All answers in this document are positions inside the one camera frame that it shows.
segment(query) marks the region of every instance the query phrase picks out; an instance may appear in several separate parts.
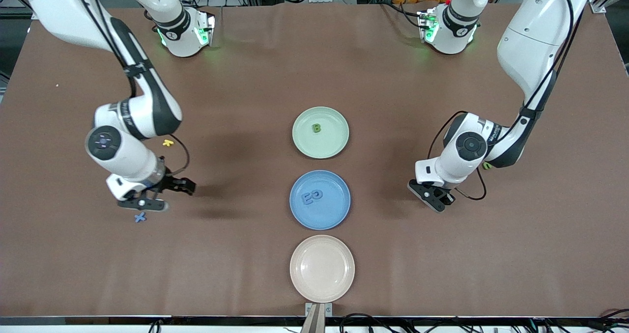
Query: metal bracket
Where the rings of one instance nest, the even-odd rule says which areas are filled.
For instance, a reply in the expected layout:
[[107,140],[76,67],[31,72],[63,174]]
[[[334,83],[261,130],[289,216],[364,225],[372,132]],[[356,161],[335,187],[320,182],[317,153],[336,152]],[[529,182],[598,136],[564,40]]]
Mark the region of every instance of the metal bracket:
[[[314,304],[311,304],[310,302],[306,303],[306,316],[308,316],[308,313],[310,313],[310,308],[312,308]],[[325,304],[325,317],[332,317],[332,302],[328,302],[327,304]]]
[[604,14],[607,12],[604,6],[595,6],[594,0],[589,0],[589,4],[593,14]]
[[332,315],[332,304],[306,304],[306,320],[301,333],[325,333],[325,317]]

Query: brown table surface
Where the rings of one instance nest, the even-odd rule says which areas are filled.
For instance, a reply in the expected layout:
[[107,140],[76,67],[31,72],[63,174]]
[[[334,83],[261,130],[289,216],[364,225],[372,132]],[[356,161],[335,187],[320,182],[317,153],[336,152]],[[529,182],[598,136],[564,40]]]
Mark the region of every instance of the brown table surface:
[[[519,163],[483,172],[483,201],[436,214],[406,189],[458,110],[509,125],[523,94],[496,45],[517,6],[490,4],[461,54],[420,44],[375,5],[228,8],[215,47],[176,58],[141,9],[113,10],[184,111],[195,196],[134,223],[83,145],[94,109],[128,96],[111,53],[34,22],[0,105],[1,315],[299,315],[289,276],[302,240],[338,237],[357,266],[335,313],[599,315],[629,306],[629,80],[603,15],[588,12]],[[309,159],[290,130],[303,110],[339,110],[350,141]],[[170,167],[182,149],[148,143]],[[336,228],[307,230],[288,206],[313,169],[352,192]],[[462,185],[480,194],[475,176]]]

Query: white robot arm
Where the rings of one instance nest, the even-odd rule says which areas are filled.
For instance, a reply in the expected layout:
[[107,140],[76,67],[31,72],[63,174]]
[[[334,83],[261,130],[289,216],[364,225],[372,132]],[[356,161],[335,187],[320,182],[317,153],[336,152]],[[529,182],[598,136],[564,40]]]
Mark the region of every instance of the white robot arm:
[[497,47],[505,72],[524,92],[511,127],[464,113],[454,118],[440,156],[415,163],[408,188],[436,212],[454,201],[450,190],[483,162],[509,167],[517,162],[557,76],[555,55],[587,0],[523,0]]
[[211,44],[215,20],[179,0],[137,0],[148,11],[162,43],[177,57],[189,57]]
[[472,42],[488,0],[452,0],[420,17],[420,38],[441,53],[456,54]]
[[[98,0],[29,0],[41,24],[54,36],[116,55],[132,84],[132,96],[96,109],[87,153],[112,173],[107,179],[118,204],[142,210],[166,210],[155,196],[163,190],[192,194],[195,184],[176,179],[141,140],[177,130],[182,113],[129,28]],[[143,94],[135,96],[135,83]],[[146,190],[155,192],[146,198]]]

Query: green led light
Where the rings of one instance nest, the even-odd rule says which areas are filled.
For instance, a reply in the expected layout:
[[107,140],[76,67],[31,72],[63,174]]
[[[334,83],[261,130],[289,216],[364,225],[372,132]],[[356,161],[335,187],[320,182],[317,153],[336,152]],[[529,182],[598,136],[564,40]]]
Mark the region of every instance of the green led light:
[[162,39],[162,45],[166,46],[166,41],[164,41],[164,36],[162,36],[162,33],[159,31],[159,28],[157,29],[157,34],[159,35],[159,38]]
[[433,42],[434,41],[434,33],[439,29],[439,23],[434,23],[428,31],[426,31],[426,41]]
[[207,44],[207,32],[201,28],[198,28],[195,31],[197,38],[199,39],[200,44]]

